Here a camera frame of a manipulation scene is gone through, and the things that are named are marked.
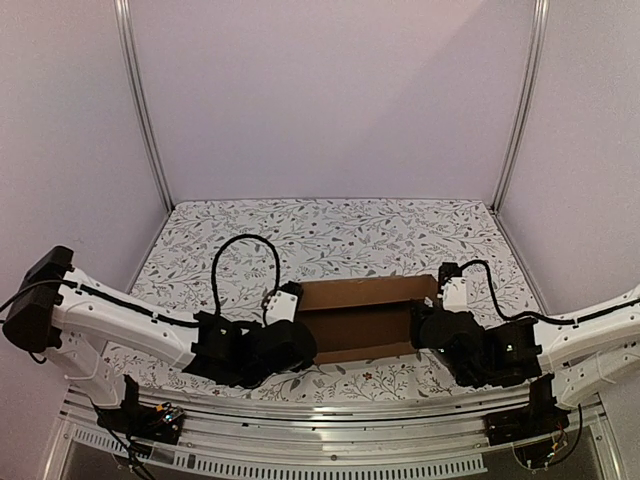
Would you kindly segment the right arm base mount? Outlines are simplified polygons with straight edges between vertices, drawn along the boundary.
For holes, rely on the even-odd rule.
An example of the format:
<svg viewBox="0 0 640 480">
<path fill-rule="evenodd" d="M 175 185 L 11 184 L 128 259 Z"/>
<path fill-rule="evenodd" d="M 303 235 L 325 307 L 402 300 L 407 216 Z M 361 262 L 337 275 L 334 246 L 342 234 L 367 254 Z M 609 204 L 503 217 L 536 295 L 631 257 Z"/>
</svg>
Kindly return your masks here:
<svg viewBox="0 0 640 480">
<path fill-rule="evenodd" d="M 569 412 L 553 400 L 530 400 L 525 406 L 483 417 L 490 446 L 510 445 L 516 461 L 527 470 L 550 467 L 568 445 Z"/>
</svg>

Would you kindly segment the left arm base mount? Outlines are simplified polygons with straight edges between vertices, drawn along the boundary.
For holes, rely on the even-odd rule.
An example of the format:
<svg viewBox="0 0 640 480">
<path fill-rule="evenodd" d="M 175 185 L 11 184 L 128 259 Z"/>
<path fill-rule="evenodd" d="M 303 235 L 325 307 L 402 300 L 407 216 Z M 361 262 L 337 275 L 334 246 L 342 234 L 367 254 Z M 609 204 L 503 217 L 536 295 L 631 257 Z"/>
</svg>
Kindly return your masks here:
<svg viewBox="0 0 640 480">
<path fill-rule="evenodd" d="M 171 402 L 143 405 L 136 390 L 126 390 L 115 408 L 94 406 L 98 425 L 127 438 L 177 445 L 182 434 L 185 411 Z"/>
</svg>

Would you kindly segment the floral patterned table mat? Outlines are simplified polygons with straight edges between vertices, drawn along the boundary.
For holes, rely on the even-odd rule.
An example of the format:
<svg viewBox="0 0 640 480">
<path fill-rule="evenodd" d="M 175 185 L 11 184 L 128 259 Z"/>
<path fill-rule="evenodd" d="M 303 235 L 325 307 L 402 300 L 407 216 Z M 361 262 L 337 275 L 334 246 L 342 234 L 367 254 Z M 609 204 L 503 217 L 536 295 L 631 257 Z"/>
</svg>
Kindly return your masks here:
<svg viewBox="0 0 640 480">
<path fill-rule="evenodd" d="M 318 199 L 184 202 L 169 216 L 132 293 L 176 310 L 220 308 L 251 320 L 283 281 L 435 274 L 465 266 L 469 305 L 485 327 L 537 310 L 515 256 L 483 203 Z M 110 343 L 106 362 L 152 390 L 296 403 L 401 401 L 462 393 L 427 351 L 275 375 L 254 390 L 222 387 Z"/>
</svg>

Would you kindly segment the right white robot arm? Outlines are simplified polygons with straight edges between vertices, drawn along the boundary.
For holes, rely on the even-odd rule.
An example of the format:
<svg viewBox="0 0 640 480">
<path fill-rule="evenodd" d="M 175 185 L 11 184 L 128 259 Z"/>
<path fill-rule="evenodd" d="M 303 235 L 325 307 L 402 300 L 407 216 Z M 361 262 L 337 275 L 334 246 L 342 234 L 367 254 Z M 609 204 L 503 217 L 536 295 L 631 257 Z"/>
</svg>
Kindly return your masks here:
<svg viewBox="0 0 640 480">
<path fill-rule="evenodd" d="M 529 382 L 532 402 L 516 421 L 524 435 L 539 435 L 555 408 L 573 410 L 639 367 L 638 289 L 559 318 L 526 313 L 492 328 L 475 320 L 464 292 L 454 280 L 438 305 L 412 304 L 412 345 L 430 350 L 461 387 Z"/>
</svg>

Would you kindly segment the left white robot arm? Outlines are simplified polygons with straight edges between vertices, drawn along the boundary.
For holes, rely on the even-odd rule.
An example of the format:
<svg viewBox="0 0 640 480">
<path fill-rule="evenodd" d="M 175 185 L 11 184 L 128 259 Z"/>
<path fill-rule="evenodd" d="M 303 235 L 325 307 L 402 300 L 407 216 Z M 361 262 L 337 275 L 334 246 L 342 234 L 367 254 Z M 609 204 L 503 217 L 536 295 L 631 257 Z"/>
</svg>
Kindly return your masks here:
<svg viewBox="0 0 640 480">
<path fill-rule="evenodd" d="M 266 308 L 265 324 L 221 314 L 162 309 L 112 289 L 73 266 L 73 251 L 55 246 L 24 275 L 5 304 L 4 337 L 57 365 L 128 434 L 148 426 L 148 412 L 129 397 L 134 383 L 114 372 L 93 338 L 151 355 L 182 373 L 218 385 L 253 389 L 281 372 L 310 367 L 317 344 L 296 321 L 302 295 L 289 282 Z"/>
</svg>

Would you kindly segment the aluminium corner post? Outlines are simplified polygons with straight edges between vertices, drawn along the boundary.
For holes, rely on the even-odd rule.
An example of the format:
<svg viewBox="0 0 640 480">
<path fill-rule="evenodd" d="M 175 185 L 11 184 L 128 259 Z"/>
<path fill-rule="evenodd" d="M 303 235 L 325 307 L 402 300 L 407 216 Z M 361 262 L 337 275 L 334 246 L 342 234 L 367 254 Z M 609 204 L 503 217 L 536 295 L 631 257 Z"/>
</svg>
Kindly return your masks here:
<svg viewBox="0 0 640 480">
<path fill-rule="evenodd" d="M 500 214 L 506 203 L 519 151 L 524 139 L 531 104 L 535 95 L 537 76 L 543 56 L 549 7 L 550 2 L 548 0 L 536 0 L 534 2 L 531 35 L 526 56 L 524 77 L 503 164 L 490 205 L 490 210 L 496 216 Z"/>
<path fill-rule="evenodd" d="M 125 71 L 147 161 L 163 208 L 170 214 L 175 209 L 175 201 L 171 194 L 169 182 L 162 164 L 160 150 L 144 91 L 131 15 L 131 2 L 127 0 L 115 0 L 114 10 Z"/>
</svg>

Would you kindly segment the brown cardboard box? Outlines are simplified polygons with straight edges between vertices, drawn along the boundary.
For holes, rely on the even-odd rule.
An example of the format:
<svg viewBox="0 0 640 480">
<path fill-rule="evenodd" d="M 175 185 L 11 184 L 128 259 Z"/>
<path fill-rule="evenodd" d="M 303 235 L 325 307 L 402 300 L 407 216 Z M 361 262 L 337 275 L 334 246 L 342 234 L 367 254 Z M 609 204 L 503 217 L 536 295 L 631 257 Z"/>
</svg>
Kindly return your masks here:
<svg viewBox="0 0 640 480">
<path fill-rule="evenodd" d="M 387 359 L 415 352 L 410 307 L 434 300 L 437 280 L 429 275 L 309 281 L 295 320 L 317 344 L 317 365 Z"/>
</svg>

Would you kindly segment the left aluminium corner post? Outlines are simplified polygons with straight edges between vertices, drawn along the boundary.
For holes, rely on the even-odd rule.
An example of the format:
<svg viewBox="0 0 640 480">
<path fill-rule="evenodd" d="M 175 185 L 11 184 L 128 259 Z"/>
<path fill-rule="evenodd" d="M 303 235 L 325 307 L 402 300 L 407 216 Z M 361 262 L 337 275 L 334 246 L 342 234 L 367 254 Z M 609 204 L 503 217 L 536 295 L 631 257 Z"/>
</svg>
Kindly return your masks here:
<svg viewBox="0 0 640 480">
<path fill-rule="evenodd" d="M 125 71 L 147 161 L 163 208 L 170 214 L 175 209 L 175 201 L 171 194 L 169 182 L 162 164 L 160 150 L 144 91 L 131 15 L 131 2 L 127 0 L 115 0 L 114 10 Z"/>
</svg>

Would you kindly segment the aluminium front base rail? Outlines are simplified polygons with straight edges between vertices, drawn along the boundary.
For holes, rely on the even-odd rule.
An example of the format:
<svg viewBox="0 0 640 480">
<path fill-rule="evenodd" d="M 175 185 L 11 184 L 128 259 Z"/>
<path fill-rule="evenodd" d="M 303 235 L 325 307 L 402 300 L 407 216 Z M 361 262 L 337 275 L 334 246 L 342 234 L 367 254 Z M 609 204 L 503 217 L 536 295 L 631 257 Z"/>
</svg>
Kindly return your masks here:
<svg viewBox="0 0 640 480">
<path fill-rule="evenodd" d="M 512 444 L 491 445 L 483 418 L 522 406 L 523 387 L 459 396 L 329 405 L 145 389 L 145 403 L 186 411 L 180 440 L 154 444 L 157 479 L 624 479 L 598 397 L 572 414 L 558 466 L 530 471 Z"/>
</svg>

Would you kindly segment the right aluminium corner post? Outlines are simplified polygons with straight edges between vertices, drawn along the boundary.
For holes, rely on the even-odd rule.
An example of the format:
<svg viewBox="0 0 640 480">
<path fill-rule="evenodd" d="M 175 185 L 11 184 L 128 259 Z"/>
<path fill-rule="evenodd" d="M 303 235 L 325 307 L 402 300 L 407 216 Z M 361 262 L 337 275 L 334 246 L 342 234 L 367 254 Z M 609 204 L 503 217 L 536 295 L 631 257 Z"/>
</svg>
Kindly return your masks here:
<svg viewBox="0 0 640 480">
<path fill-rule="evenodd" d="M 537 76 L 543 56 L 549 7 L 550 2 L 548 0 L 536 0 L 534 2 L 531 35 L 526 56 L 524 77 L 503 164 L 490 205 L 490 210 L 496 216 L 500 214 L 506 203 L 519 151 L 524 139 L 531 104 L 535 95 Z"/>
</svg>

